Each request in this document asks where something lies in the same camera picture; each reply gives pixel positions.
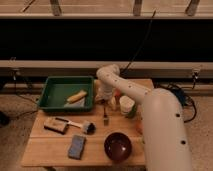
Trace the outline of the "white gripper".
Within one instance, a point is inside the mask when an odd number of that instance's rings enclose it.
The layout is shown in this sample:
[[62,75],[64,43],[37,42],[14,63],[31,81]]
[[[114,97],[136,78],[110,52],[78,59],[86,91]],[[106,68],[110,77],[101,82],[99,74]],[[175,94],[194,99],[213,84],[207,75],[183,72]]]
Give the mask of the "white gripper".
[[104,100],[112,110],[116,110],[115,89],[100,80],[95,81],[95,101]]

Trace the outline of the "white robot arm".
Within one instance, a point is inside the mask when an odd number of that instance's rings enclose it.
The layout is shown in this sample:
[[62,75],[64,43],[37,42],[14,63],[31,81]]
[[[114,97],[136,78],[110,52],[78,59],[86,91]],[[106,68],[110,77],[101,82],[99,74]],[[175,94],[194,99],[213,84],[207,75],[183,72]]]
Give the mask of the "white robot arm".
[[173,93],[122,78],[115,64],[99,68],[96,76],[101,96],[117,88],[141,105],[147,171],[193,171],[183,109]]

